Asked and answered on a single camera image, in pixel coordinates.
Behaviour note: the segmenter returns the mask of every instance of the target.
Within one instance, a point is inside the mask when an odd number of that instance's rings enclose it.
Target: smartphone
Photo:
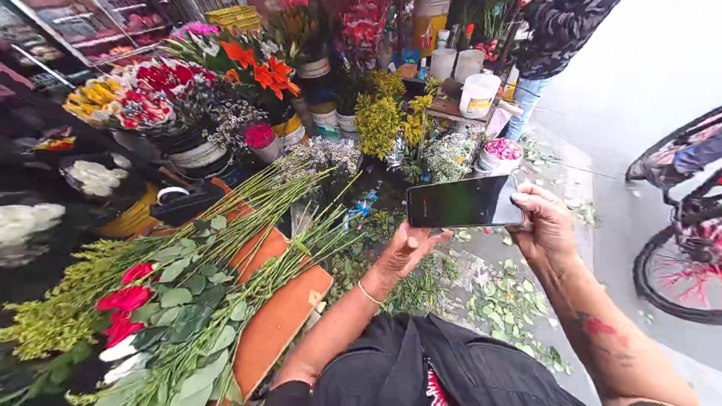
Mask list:
[[[464,179],[406,190],[406,215],[414,227],[519,225],[524,213],[511,200],[512,175]]]

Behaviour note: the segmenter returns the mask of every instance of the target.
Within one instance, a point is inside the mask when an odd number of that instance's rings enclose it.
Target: camouflage jacket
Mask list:
[[[534,39],[516,66],[525,79],[559,74],[621,0],[533,0],[524,9]]]

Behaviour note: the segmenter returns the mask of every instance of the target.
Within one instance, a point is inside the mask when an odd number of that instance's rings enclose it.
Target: black jacket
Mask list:
[[[583,406],[539,362],[430,314],[377,316],[331,361],[313,388],[287,382],[266,406],[428,405],[426,355],[453,405]]]
[[[621,0],[533,0],[524,17],[534,39],[517,60],[519,76],[546,79],[559,74]]]

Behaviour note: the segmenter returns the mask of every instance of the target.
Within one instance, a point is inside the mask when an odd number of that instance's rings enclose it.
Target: tattoo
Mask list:
[[[612,338],[615,342],[618,342],[622,348],[627,349],[629,347],[629,338],[619,334],[614,327],[583,311],[577,312],[577,319],[573,320],[573,324],[577,327],[579,335],[586,341],[587,346],[601,354],[605,354],[605,356],[610,356],[618,360],[621,366],[632,366],[631,361],[634,360],[633,356],[627,353],[612,354],[608,348],[599,344],[592,345],[591,338],[593,336],[604,334]]]

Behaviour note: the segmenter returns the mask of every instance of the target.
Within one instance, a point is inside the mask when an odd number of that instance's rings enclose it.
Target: thin gold bangle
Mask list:
[[[372,301],[373,303],[376,303],[376,304],[378,304],[378,305],[381,304],[380,301],[377,301],[376,299],[372,298],[371,295],[369,295],[368,293],[366,293],[366,291],[364,290],[363,286],[361,286],[361,281],[360,281],[360,280],[358,281],[358,283],[357,283],[356,285],[359,285],[359,289],[361,289],[361,292],[362,292],[364,295],[366,295],[366,297],[367,297],[370,301]]]

